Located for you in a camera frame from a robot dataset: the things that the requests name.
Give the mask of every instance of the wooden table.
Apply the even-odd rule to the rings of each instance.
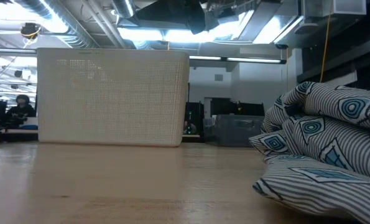
[[[0,144],[0,224],[339,223],[253,189],[255,149]]]

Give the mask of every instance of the person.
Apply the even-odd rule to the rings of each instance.
[[[27,95],[16,97],[17,106],[12,107],[6,113],[6,119],[24,119],[35,117],[35,109],[30,105],[30,98]]]

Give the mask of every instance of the man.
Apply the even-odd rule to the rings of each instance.
[[[27,118],[35,117],[35,109],[30,105],[30,98],[27,95],[16,97],[17,106],[12,107],[6,113],[6,121],[10,126],[23,124]]]

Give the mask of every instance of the black ceiling fixture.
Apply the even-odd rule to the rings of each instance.
[[[17,78],[22,78],[23,76],[23,71],[22,70],[16,70],[14,73],[15,77]]]
[[[193,34],[203,32],[206,26],[205,13],[199,0],[157,0],[136,11],[135,16],[127,20],[140,27],[143,27],[145,21],[182,24]]]
[[[38,24],[33,22],[26,22],[24,27],[21,29],[21,34],[24,38],[27,39],[36,39],[38,36],[38,30],[40,29]]]

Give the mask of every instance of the patterned cushion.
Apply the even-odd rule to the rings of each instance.
[[[249,138],[249,142],[266,156],[272,152],[289,153],[283,130],[251,137]]]
[[[318,116],[305,116],[286,128],[287,141],[294,140],[301,155],[370,177],[369,130]]]
[[[370,128],[370,91],[304,82],[280,97],[285,113],[287,108],[302,105],[307,115],[326,115],[361,127]]]
[[[369,177],[306,156],[271,156],[267,163],[266,173],[253,185],[262,196],[305,213],[348,213],[370,223]]]

